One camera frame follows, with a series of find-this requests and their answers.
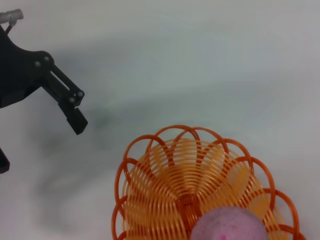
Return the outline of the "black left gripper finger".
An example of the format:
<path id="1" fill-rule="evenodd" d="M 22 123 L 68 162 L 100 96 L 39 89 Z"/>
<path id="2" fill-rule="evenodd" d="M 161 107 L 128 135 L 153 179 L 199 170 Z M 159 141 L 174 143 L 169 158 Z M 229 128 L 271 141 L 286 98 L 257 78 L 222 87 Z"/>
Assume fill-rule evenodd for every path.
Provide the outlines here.
<path id="1" fill-rule="evenodd" d="M 73 83 L 56 65 L 52 65 L 48 73 L 43 75 L 41 86 L 58 103 L 58 106 L 66 116 L 66 120 L 79 135 L 88 121 L 79 110 L 85 93 Z"/>
<path id="2" fill-rule="evenodd" d="M 4 174 L 10 169 L 10 162 L 2 149 L 0 149 L 0 174 Z"/>

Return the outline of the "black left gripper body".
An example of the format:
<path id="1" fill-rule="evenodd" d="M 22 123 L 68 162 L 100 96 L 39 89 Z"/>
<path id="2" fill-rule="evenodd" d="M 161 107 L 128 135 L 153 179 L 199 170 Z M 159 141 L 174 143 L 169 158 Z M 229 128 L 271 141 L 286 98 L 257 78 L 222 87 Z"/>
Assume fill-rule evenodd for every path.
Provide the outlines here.
<path id="1" fill-rule="evenodd" d="M 28 51 L 16 46 L 0 29 L 0 107 L 18 103 L 39 89 L 54 65 L 45 51 Z"/>

